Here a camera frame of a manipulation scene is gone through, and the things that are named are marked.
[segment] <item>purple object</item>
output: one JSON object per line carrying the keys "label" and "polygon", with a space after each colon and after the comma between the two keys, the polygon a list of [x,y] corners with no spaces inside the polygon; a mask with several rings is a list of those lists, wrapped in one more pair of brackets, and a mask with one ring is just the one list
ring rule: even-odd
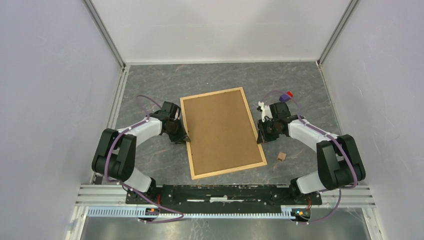
{"label": "purple object", "polygon": [[282,94],[281,96],[279,96],[279,101],[282,103],[287,102],[288,100],[290,100],[290,96],[287,94]]}

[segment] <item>metal edge strip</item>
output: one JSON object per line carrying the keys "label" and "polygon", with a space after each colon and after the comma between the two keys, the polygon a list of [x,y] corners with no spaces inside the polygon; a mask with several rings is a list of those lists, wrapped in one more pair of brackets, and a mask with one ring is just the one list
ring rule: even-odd
{"label": "metal edge strip", "polygon": [[113,98],[112,108],[110,110],[109,119],[107,121],[107,127],[114,129],[117,125],[119,110],[121,108],[122,98],[124,96],[125,86],[127,84],[128,74],[130,72],[130,65],[126,66],[122,72],[122,76],[116,87],[116,92]]}
{"label": "metal edge strip", "polygon": [[100,32],[101,36],[103,37],[104,41],[106,42],[107,46],[111,50],[113,57],[115,58],[116,62],[121,68],[125,67],[125,61],[123,60],[121,54],[119,53],[117,46],[115,45],[114,41],[112,40],[111,36],[109,35],[108,30],[105,27],[105,24],[103,23],[102,19],[100,18],[99,13],[96,10],[96,7],[93,4],[92,0],[82,0],[85,7],[87,8],[88,13],[90,13],[91,18],[96,25],[98,31]]}
{"label": "metal edge strip", "polygon": [[171,59],[167,61],[129,61],[127,65],[173,65],[173,64],[237,64],[237,63],[281,63],[316,62],[315,58],[259,58],[259,59]]}
{"label": "metal edge strip", "polygon": [[[175,218],[179,214],[160,213],[158,215],[147,214],[147,206],[90,206],[87,217],[107,218]],[[291,208],[281,208],[281,213],[189,213],[184,214],[185,219],[295,219],[291,214]]]}
{"label": "metal edge strip", "polygon": [[358,5],[358,2],[360,0],[350,0],[349,4],[346,7],[346,10],[344,11],[343,15],[341,16],[340,20],[338,21],[337,26],[335,27],[330,39],[327,42],[327,45],[324,47],[324,50],[321,53],[321,56],[319,56],[317,64],[321,65],[326,60],[327,56],[329,55],[330,50],[333,48],[334,44],[336,43],[337,39],[339,38],[340,33],[342,32],[343,28],[345,27],[347,21],[352,15],[352,12],[355,10],[355,8]]}

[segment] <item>small wooden block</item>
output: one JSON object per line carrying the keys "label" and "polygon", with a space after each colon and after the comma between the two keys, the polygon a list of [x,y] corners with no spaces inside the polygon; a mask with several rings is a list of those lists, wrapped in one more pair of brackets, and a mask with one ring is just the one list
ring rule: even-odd
{"label": "small wooden block", "polygon": [[279,152],[277,159],[280,160],[281,162],[284,162],[284,160],[286,160],[286,156],[287,154],[283,152]]}

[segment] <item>metal bracket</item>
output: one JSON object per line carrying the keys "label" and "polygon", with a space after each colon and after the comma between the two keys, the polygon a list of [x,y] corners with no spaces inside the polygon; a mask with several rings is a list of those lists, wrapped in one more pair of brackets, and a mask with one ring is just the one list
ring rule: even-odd
{"label": "metal bracket", "polygon": [[65,240],[79,240],[81,238],[88,211],[88,206],[75,206],[73,208],[69,230],[66,232]]}
{"label": "metal bracket", "polygon": [[368,228],[371,240],[383,240],[382,231],[377,221],[376,208],[362,208],[362,213],[365,218],[366,227]]}

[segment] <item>black mounting plate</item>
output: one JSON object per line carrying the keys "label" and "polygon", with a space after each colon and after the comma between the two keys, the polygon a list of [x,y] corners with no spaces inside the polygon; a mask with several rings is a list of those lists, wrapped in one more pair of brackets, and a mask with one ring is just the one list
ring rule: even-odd
{"label": "black mounting plate", "polygon": [[[155,196],[156,203],[160,199],[160,205],[184,214],[281,213],[281,205],[306,206],[309,197],[312,205],[323,204],[317,192],[291,197],[288,185],[163,185]],[[148,204],[132,191],[125,203]]]}

